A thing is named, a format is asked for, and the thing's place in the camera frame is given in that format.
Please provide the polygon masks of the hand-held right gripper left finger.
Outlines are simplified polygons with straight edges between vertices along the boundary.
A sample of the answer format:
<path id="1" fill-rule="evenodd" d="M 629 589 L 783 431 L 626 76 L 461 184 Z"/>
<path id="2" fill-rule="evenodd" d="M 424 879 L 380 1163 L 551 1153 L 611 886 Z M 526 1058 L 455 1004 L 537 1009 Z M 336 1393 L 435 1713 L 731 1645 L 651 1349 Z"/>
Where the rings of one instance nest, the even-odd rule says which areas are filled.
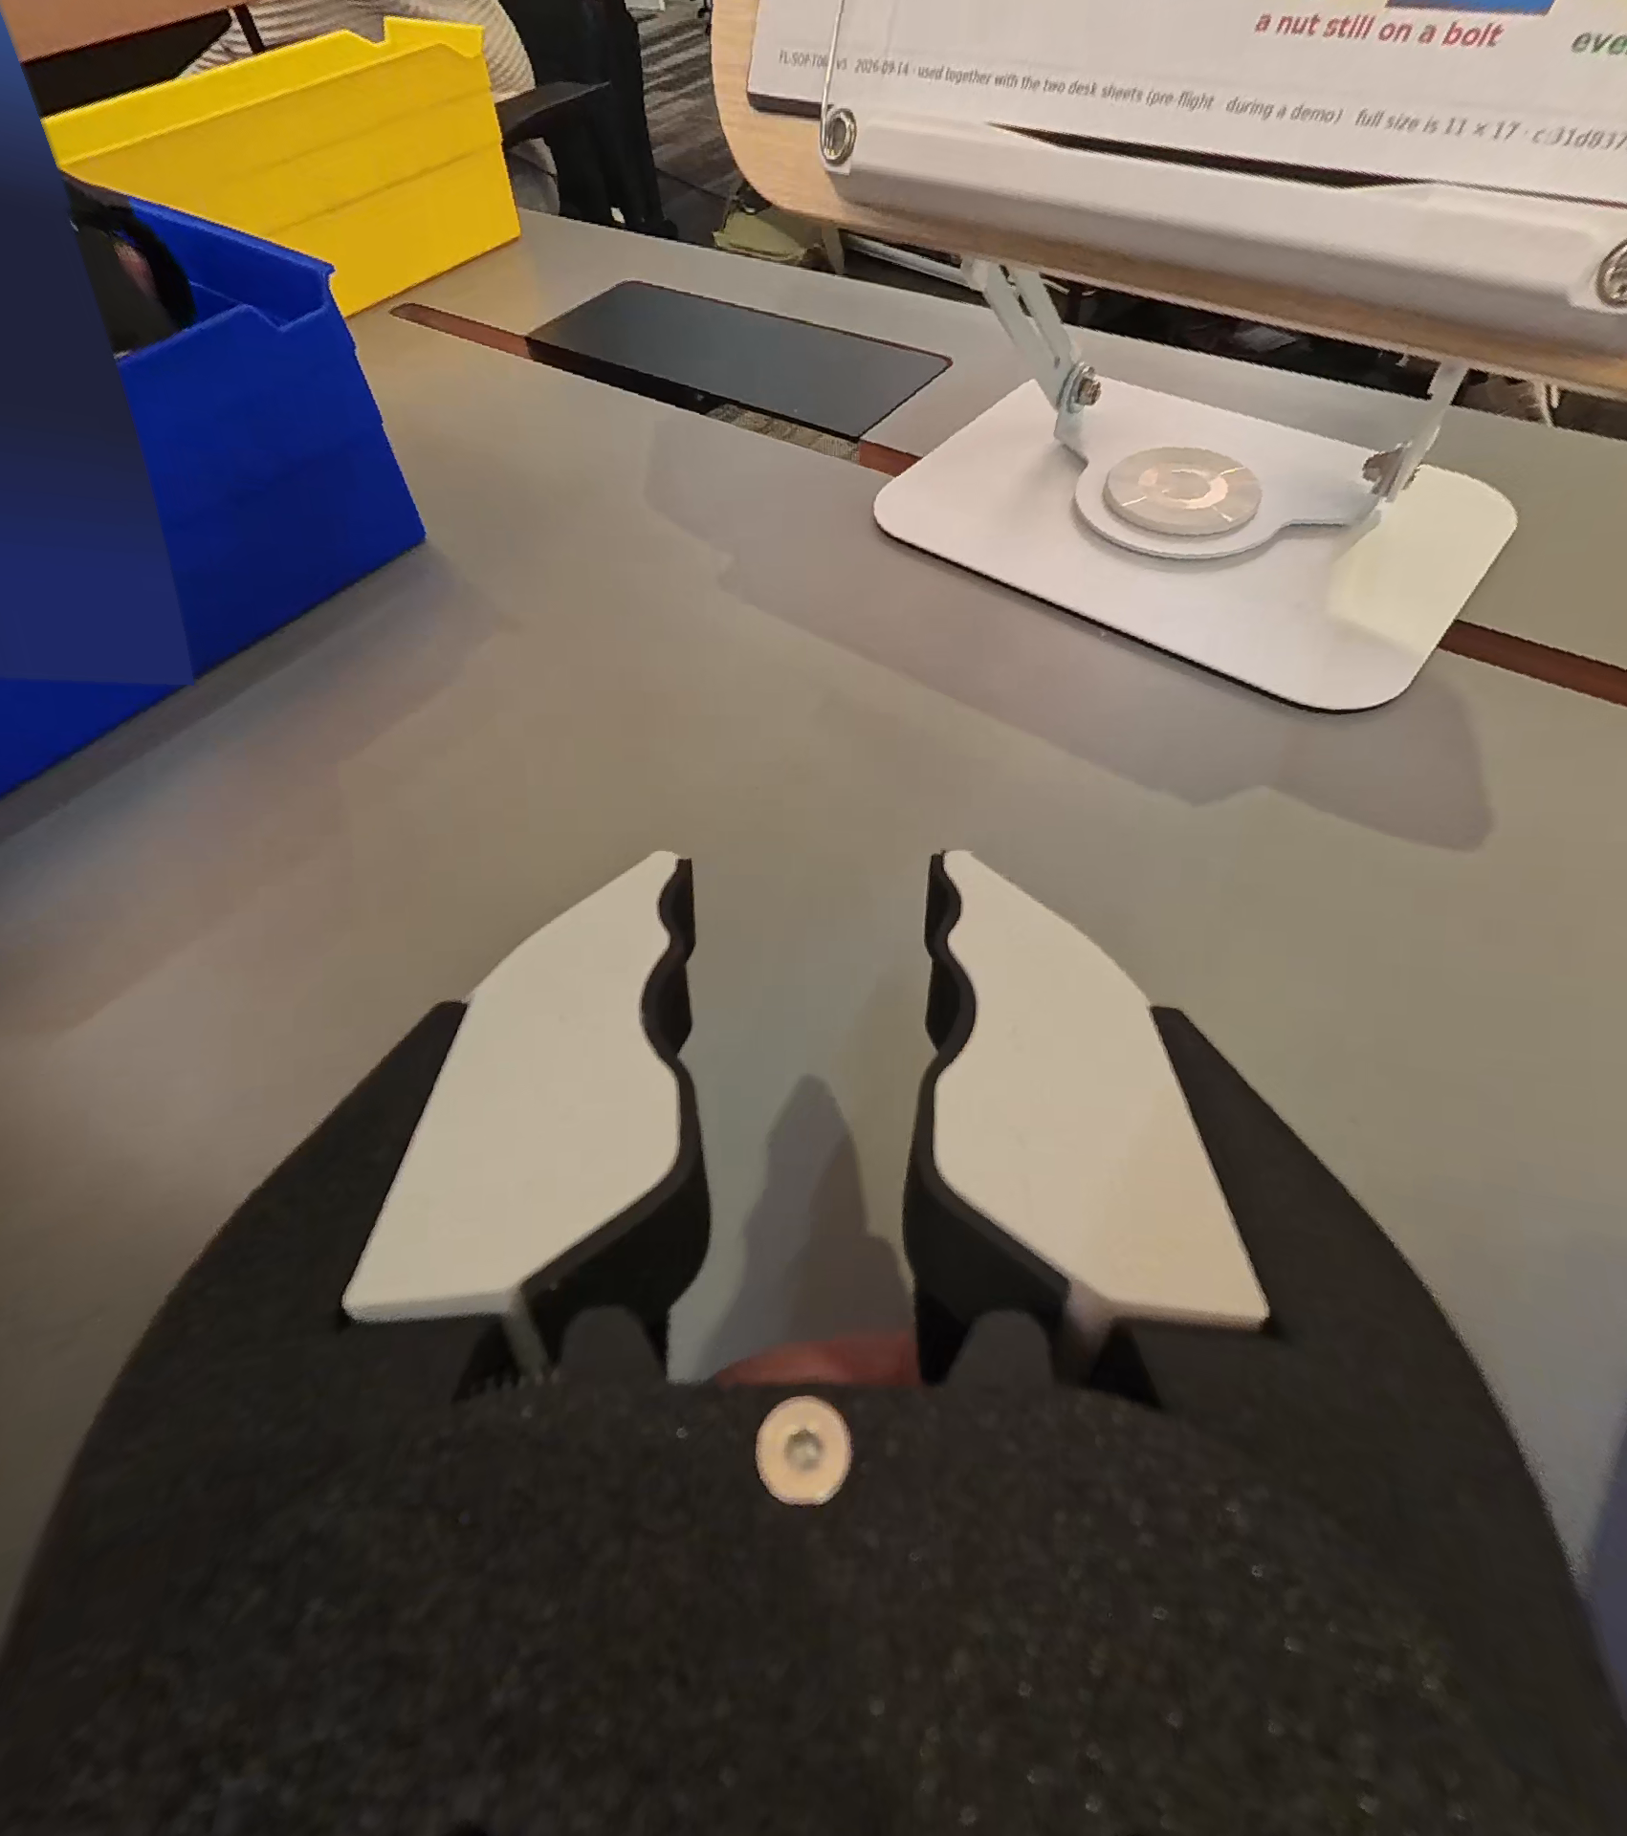
<path id="1" fill-rule="evenodd" d="M 517 1376 L 570 1323 L 667 1316 L 710 1249 L 685 966 L 689 859 L 651 851 L 531 933 L 473 989 L 366 1249 L 353 1323 L 486 1317 Z"/>

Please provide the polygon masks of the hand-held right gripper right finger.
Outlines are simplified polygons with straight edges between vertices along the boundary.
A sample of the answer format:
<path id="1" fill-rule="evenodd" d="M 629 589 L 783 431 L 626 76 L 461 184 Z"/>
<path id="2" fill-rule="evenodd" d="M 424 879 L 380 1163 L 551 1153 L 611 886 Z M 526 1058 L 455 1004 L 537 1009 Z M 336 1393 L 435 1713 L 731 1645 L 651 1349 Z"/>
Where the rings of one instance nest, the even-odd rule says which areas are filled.
<path id="1" fill-rule="evenodd" d="M 1160 1016 L 1085 931 L 947 847 L 921 910 L 931 1060 L 906 1180 L 918 1366 L 1026 1317 L 1069 1381 L 1137 1325 L 1252 1334 L 1271 1303 Z"/>

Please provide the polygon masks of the blue divided storage bin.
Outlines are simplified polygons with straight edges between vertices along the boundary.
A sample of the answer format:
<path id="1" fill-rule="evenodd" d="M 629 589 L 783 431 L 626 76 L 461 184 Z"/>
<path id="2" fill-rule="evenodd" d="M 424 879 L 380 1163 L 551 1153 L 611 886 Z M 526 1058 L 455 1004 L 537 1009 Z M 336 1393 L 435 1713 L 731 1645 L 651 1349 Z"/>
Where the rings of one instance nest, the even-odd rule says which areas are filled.
<path id="1" fill-rule="evenodd" d="M 116 358 L 0 196 L 0 797 L 424 539 L 332 267 L 127 207 L 196 315 Z"/>

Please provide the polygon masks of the yellow storage bin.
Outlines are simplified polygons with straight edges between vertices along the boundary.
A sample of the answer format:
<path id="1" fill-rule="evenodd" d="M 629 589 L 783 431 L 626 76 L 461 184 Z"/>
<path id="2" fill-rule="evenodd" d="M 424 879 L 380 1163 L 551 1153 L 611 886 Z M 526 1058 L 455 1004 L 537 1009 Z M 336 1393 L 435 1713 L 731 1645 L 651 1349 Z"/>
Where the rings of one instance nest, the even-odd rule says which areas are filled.
<path id="1" fill-rule="evenodd" d="M 480 25 L 319 34 L 43 126 L 68 176 L 326 262 L 344 315 L 520 237 Z"/>

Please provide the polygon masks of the grey wood-edged table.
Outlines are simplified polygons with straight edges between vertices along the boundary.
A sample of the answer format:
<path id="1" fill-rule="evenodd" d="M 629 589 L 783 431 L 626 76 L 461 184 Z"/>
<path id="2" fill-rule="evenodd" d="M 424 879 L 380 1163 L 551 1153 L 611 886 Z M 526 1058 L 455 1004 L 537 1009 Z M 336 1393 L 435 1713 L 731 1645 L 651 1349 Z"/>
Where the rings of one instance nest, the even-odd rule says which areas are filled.
<path id="1" fill-rule="evenodd" d="M 839 332 L 885 336 L 947 358 L 946 369 L 873 425 L 854 455 L 814 455 L 558 369 L 531 332 L 623 281 L 778 313 Z M 639 528 L 661 521 L 725 560 L 725 589 L 820 637 L 909 672 L 1010 720 L 1122 751 L 1171 712 L 1226 707 L 1235 726 L 1308 726 L 1354 736 L 1389 726 L 1464 740 L 1453 672 L 1431 663 L 1388 709 L 1317 717 L 1141 650 L 889 539 L 872 515 L 879 487 L 909 469 L 1023 380 L 987 307 L 963 298 L 764 265 L 563 216 L 526 216 L 503 250 L 440 277 L 385 319 L 405 355 L 455 358 L 455 387 L 514 382 L 528 405 L 480 409 L 482 440 L 526 436 L 520 484 L 485 484 L 485 509 L 510 509 L 570 560 L 629 560 Z M 1516 532 L 1453 625 L 1443 656 L 1473 680 L 1530 677 L 1627 709 L 1627 409 L 1563 398 L 1558 425 L 1458 409 L 1431 461 L 1504 492 Z"/>

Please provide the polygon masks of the black office chair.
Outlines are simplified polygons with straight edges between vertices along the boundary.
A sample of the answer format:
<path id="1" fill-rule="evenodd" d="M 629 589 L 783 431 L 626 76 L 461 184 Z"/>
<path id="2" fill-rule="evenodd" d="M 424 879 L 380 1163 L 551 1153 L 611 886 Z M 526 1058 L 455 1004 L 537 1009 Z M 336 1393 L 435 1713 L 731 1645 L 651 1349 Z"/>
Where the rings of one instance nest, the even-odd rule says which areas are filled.
<path id="1" fill-rule="evenodd" d="M 563 216 L 675 239 L 661 207 L 643 101 L 638 23 L 623 3 L 503 3 L 535 86 L 580 83 L 588 97 L 545 132 Z"/>

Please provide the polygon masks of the black table panel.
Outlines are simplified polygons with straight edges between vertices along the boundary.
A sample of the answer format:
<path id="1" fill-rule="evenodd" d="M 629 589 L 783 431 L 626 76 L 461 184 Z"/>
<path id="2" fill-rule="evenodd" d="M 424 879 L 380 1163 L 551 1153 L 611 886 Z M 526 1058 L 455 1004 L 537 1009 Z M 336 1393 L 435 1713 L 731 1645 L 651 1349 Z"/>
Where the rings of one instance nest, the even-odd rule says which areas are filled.
<path id="1" fill-rule="evenodd" d="M 748 409 L 860 442 L 947 358 L 682 289 L 623 281 L 526 335 L 528 355 L 678 409 Z"/>

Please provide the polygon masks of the instruction board on white stand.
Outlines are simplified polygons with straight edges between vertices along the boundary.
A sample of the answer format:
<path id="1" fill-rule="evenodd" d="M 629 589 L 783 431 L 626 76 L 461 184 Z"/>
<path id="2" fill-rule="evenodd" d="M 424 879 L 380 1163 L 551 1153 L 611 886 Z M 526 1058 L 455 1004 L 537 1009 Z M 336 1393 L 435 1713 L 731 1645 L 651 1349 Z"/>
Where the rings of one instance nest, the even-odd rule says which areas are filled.
<path id="1" fill-rule="evenodd" d="M 741 173 L 961 257 L 1026 382 L 876 528 L 1326 713 L 1403 696 L 1516 528 L 1471 369 L 1627 400 L 1627 5 L 713 5 Z M 1374 443 L 1102 374 L 1045 277 L 1417 355 Z"/>

